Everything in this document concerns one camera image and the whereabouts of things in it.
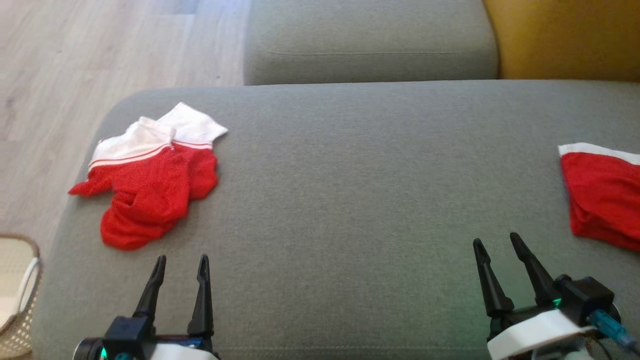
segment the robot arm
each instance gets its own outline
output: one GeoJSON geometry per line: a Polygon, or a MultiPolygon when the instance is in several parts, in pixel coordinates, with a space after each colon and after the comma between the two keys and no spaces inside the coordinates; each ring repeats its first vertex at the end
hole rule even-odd
{"type": "Polygon", "coordinates": [[[637,353],[635,340],[620,325],[611,290],[592,277],[574,281],[560,275],[553,280],[518,234],[510,238],[534,288],[535,306],[515,309],[482,241],[473,242],[484,308],[491,318],[487,347],[493,360],[591,359],[587,340],[606,337],[637,353]]]}
{"type": "Polygon", "coordinates": [[[186,335],[156,335],[154,320],[166,256],[156,261],[131,317],[116,317],[102,338],[86,338],[74,360],[220,360],[212,348],[213,310],[209,258],[202,255],[197,279],[200,284],[186,335]]]}
{"type": "MultiPolygon", "coordinates": [[[[493,360],[592,360],[587,341],[606,337],[640,357],[635,339],[620,325],[611,290],[592,277],[574,281],[561,275],[553,280],[518,234],[511,233],[510,238],[534,288],[535,306],[515,309],[482,241],[473,242],[484,308],[491,318],[487,347],[493,360]]],[[[133,315],[116,317],[104,337],[80,342],[74,360],[220,360],[211,342],[213,310],[206,255],[198,267],[200,287],[187,334],[156,335],[156,304],[165,266],[166,256],[160,256],[133,315]]]]}

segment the wooden floor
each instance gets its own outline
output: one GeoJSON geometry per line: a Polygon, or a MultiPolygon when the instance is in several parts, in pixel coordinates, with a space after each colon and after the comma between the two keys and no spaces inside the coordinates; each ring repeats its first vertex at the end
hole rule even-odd
{"type": "Polygon", "coordinates": [[[140,90],[241,86],[249,5],[0,0],[0,233],[35,239],[46,266],[66,191],[106,112],[140,90]]]}

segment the white fabric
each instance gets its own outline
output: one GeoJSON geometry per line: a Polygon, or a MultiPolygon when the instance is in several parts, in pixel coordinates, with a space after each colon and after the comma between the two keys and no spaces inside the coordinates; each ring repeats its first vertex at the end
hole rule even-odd
{"type": "Polygon", "coordinates": [[[614,158],[624,160],[633,165],[640,165],[640,155],[638,154],[611,150],[611,149],[607,149],[606,147],[597,146],[597,145],[593,145],[586,142],[569,143],[566,145],[560,145],[558,147],[558,151],[560,152],[560,157],[562,157],[562,155],[568,154],[569,152],[586,152],[588,154],[612,156],[614,158]]]}
{"type": "Polygon", "coordinates": [[[151,158],[171,146],[175,129],[147,118],[127,128],[124,134],[101,141],[95,147],[89,171],[93,167],[117,165],[151,158]]]}
{"type": "Polygon", "coordinates": [[[228,131],[207,114],[184,102],[180,102],[157,122],[176,129],[174,142],[195,149],[211,149],[213,141],[228,131]]]}

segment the wicker basket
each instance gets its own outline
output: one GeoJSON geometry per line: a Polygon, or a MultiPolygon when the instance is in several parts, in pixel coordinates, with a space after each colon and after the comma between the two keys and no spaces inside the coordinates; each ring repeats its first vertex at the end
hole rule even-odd
{"type": "Polygon", "coordinates": [[[40,251],[31,239],[0,234],[0,359],[31,352],[40,268],[40,251]]]}

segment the sofa cushion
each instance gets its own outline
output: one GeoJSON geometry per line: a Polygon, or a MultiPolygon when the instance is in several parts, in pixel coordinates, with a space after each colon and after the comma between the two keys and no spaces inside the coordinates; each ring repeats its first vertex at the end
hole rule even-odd
{"type": "Polygon", "coordinates": [[[253,0],[246,85],[491,79],[480,0],[253,0]]]}
{"type": "Polygon", "coordinates": [[[511,231],[553,276],[610,287],[640,335],[640,254],[572,236],[557,150],[590,142],[639,153],[639,85],[157,90],[115,106],[93,144],[179,101],[229,128],[214,148],[218,187],[134,252],[100,241],[109,196],[70,197],[33,320],[40,358],[70,358],[81,339],[130,315],[161,254],[157,331],[184,333],[206,253],[224,359],[487,359],[472,240],[483,239],[505,292],[524,307],[534,293],[511,231]]]}

